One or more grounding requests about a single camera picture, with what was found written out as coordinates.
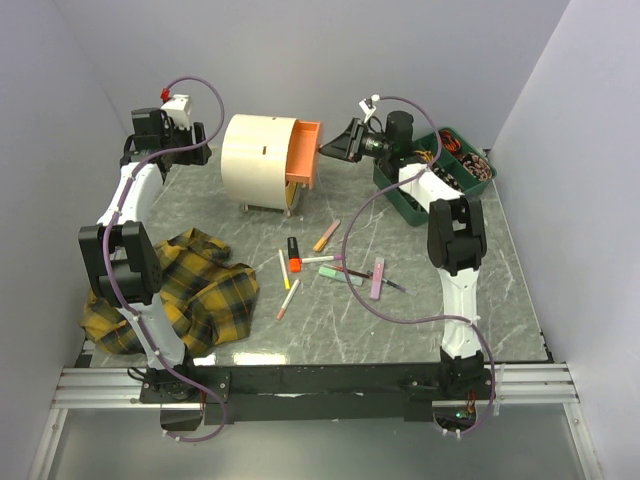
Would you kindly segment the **round beige drawer cabinet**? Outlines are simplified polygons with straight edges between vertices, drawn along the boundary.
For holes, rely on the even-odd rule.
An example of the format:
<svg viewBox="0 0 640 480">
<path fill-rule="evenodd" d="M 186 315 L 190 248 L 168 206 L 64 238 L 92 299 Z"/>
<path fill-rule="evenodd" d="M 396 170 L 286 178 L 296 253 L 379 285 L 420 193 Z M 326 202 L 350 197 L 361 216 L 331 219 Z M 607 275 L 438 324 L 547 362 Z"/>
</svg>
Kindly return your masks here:
<svg viewBox="0 0 640 480">
<path fill-rule="evenodd" d="M 291 117 L 237 114 L 227 126 L 220 166 L 224 190 L 243 208 L 289 216 L 316 179 L 322 124 Z"/>
</svg>

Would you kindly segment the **orange black highlighter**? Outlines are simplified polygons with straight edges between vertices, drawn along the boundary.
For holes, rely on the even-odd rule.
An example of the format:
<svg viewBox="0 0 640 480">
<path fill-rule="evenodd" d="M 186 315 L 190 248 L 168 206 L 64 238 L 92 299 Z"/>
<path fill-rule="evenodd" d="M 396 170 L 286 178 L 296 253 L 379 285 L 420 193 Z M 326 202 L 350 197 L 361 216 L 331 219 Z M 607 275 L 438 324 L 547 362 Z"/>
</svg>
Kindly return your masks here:
<svg viewBox="0 0 640 480">
<path fill-rule="evenodd" d="M 299 247 L 297 239 L 293 236 L 287 238 L 287 252 L 289 271 L 292 273 L 298 273 L 301 271 L 301 257 L 299 254 Z"/>
</svg>

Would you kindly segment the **mint green highlighter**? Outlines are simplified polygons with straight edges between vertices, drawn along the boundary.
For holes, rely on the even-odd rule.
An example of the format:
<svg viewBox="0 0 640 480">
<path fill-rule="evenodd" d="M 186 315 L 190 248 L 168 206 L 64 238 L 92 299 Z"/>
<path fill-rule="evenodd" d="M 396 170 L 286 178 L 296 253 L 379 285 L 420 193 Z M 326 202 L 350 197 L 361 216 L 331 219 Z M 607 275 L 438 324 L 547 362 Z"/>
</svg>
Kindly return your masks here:
<svg viewBox="0 0 640 480">
<path fill-rule="evenodd" d="M 347 280 L 350 280 L 351 283 L 355 286 L 361 286 L 364 281 L 362 277 L 359 277 L 353 274 L 346 275 L 343 271 L 336 270 L 327 265 L 322 265 L 319 268 L 318 273 L 322 277 L 329 278 L 329 279 L 336 280 L 343 283 L 346 283 Z"/>
</svg>

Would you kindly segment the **dark red pen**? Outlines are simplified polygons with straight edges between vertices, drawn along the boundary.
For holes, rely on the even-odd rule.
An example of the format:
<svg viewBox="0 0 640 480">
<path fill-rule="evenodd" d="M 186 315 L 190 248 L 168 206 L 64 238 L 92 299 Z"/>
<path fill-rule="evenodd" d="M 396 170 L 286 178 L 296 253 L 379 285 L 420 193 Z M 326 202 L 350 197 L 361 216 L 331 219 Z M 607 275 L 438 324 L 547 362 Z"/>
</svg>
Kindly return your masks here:
<svg viewBox="0 0 640 480">
<path fill-rule="evenodd" d="M 340 271 L 340 272 L 348 272 L 350 275 L 356 276 L 356 277 L 360 277 L 360 278 L 370 279 L 372 277 L 371 273 L 363 273 L 363 272 L 359 272 L 359 271 L 356 271 L 356 270 L 353 270 L 353 269 L 345 269 L 345 268 L 343 268 L 341 266 L 337 266 L 337 265 L 333 266 L 333 268 L 335 270 L 337 270 L 337 271 Z"/>
</svg>

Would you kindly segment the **lilac highlighter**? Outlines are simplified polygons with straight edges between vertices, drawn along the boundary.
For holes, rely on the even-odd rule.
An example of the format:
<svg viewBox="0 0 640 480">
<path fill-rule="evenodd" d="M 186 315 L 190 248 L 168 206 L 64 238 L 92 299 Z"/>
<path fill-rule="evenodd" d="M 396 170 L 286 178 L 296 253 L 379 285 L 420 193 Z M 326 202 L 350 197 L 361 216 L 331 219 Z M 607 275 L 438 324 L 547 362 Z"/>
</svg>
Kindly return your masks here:
<svg viewBox="0 0 640 480">
<path fill-rule="evenodd" d="M 385 259 L 383 257 L 377 257 L 371 273 L 371 288 L 369 293 L 369 298 L 371 300 L 378 301 L 380 299 L 384 267 Z"/>
</svg>

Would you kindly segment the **yellow marker pen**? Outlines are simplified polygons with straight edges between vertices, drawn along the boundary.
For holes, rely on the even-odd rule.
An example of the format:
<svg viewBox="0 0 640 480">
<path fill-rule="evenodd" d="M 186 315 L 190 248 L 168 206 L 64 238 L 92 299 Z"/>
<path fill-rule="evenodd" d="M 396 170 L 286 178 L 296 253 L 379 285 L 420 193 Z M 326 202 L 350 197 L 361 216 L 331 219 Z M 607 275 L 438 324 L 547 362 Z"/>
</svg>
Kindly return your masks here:
<svg viewBox="0 0 640 480">
<path fill-rule="evenodd" d="M 278 249 L 278 258 L 279 258 L 279 264 L 280 264 L 281 274 L 283 278 L 284 288 L 285 290 L 289 291 L 291 289 L 291 283 L 288 275 L 288 268 L 286 265 L 284 252 L 282 249 Z"/>
</svg>

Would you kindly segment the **purple blue pen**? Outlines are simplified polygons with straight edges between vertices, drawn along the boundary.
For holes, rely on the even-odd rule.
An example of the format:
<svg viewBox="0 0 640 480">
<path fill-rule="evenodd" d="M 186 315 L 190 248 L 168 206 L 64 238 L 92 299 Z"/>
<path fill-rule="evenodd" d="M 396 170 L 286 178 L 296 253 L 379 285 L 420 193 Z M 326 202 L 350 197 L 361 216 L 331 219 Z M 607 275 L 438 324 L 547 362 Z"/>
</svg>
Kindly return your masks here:
<svg viewBox="0 0 640 480">
<path fill-rule="evenodd" d="M 393 282 L 391 280 L 383 279 L 382 282 L 385 285 L 388 285 L 388 286 L 390 286 L 390 287 L 392 287 L 392 288 L 394 288 L 396 290 L 399 290 L 399 291 L 401 291 L 403 293 L 408 293 L 409 292 L 409 290 L 407 288 L 405 288 L 405 287 L 403 287 L 403 286 L 401 286 L 401 285 L 399 285 L 399 284 L 397 284 L 397 283 L 395 283 L 395 282 Z"/>
</svg>

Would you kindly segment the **pink white pen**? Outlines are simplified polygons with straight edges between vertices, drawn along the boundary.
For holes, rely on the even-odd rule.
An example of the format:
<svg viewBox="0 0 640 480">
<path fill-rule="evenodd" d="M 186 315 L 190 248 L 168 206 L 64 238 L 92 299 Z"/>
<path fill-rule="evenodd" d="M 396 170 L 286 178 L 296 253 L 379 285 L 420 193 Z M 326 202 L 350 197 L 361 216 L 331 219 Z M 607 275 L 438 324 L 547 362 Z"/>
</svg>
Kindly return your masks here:
<svg viewBox="0 0 640 480">
<path fill-rule="evenodd" d="M 282 305 L 281 305 L 281 307 L 280 307 L 280 309 L 279 309 L 279 311 L 278 311 L 278 313 L 276 315 L 276 319 L 278 321 L 283 319 L 283 317 L 284 317 L 284 315 L 285 315 L 285 313 L 286 313 L 286 311 L 287 311 L 287 309 L 288 309 L 288 307 L 289 307 L 289 305 L 290 305 L 290 303 L 291 303 L 296 291 L 298 290 L 300 284 L 301 284 L 300 279 L 296 279 L 294 281 L 293 285 L 291 286 L 291 289 L 289 290 L 289 293 L 287 294 L 285 300 L 283 301 L 283 303 L 282 303 Z"/>
</svg>

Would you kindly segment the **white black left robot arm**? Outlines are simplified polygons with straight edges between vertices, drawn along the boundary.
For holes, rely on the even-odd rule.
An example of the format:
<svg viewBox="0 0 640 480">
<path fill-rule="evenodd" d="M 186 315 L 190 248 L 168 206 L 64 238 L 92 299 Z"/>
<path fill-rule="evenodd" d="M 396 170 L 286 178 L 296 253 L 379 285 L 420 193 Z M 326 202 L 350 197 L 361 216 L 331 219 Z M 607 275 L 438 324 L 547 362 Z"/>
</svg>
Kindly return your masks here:
<svg viewBox="0 0 640 480">
<path fill-rule="evenodd" d="M 204 165 L 211 155 L 204 125 L 190 116 L 186 95 L 131 112 L 134 133 L 123 147 L 116 192 L 97 223 L 78 235 L 93 294 L 126 319 L 149 368 L 173 368 L 164 389 L 179 402 L 197 395 L 200 378 L 184 367 L 186 347 L 162 304 L 160 261 L 144 221 L 173 165 Z"/>
</svg>

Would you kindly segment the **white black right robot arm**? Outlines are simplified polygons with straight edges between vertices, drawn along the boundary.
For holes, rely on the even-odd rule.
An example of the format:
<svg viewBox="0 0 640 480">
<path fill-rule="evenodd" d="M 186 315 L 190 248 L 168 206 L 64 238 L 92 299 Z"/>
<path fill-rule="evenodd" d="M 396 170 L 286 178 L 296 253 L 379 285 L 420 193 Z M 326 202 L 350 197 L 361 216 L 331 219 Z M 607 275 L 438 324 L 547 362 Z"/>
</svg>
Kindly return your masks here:
<svg viewBox="0 0 640 480">
<path fill-rule="evenodd" d="M 477 284 L 487 251 L 484 213 L 479 198 L 464 195 L 436 173 L 435 152 L 414 145 L 412 137 L 413 116 L 393 111 L 380 133 L 352 119 L 319 153 L 352 163 L 373 158 L 400 185 L 395 191 L 428 213 L 427 253 L 439 274 L 446 318 L 438 387 L 449 398 L 469 397 L 484 385 L 487 373 L 476 332 Z"/>
</svg>

